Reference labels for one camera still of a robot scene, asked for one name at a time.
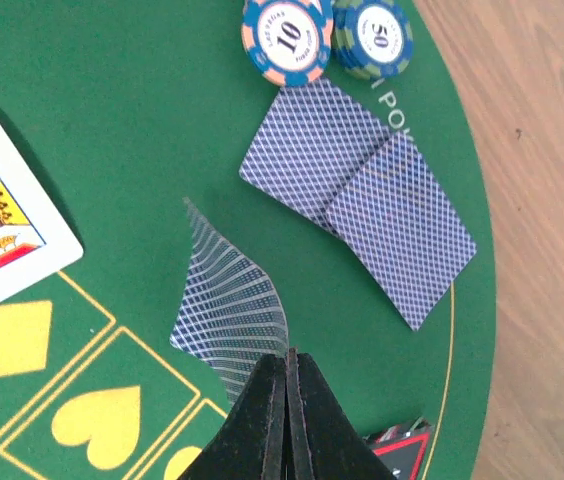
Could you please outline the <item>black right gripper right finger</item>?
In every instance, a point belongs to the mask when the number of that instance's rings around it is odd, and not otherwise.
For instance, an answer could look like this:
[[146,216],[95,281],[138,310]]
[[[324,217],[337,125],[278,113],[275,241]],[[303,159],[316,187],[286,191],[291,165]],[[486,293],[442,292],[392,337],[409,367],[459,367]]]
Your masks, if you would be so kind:
[[392,479],[349,422],[311,355],[286,358],[288,479]]

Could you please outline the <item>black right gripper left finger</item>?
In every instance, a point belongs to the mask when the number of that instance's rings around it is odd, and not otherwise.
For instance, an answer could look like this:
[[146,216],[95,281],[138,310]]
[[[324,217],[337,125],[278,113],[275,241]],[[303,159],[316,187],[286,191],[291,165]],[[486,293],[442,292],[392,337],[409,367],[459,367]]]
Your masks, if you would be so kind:
[[183,479],[281,479],[285,473],[286,363],[266,354],[213,440]]

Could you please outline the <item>black red all-in triangle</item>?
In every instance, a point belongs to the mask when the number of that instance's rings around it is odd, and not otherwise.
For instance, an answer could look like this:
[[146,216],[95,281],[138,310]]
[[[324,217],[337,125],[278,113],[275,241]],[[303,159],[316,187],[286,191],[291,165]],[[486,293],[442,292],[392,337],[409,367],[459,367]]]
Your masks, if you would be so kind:
[[363,437],[396,479],[416,480],[433,426],[423,417]]

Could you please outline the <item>dealt blue playing card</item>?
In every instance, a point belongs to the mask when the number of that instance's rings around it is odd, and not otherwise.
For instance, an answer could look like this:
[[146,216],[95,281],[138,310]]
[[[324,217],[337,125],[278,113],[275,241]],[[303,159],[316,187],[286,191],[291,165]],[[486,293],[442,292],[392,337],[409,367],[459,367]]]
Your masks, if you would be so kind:
[[326,78],[283,87],[239,175],[333,234],[328,206],[390,136],[387,125]]

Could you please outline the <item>king of diamonds card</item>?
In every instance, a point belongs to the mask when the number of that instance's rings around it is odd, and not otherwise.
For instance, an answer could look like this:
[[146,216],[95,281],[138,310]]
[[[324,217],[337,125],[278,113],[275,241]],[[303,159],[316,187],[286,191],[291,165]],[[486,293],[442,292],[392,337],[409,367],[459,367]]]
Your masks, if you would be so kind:
[[0,124],[0,302],[84,249]]

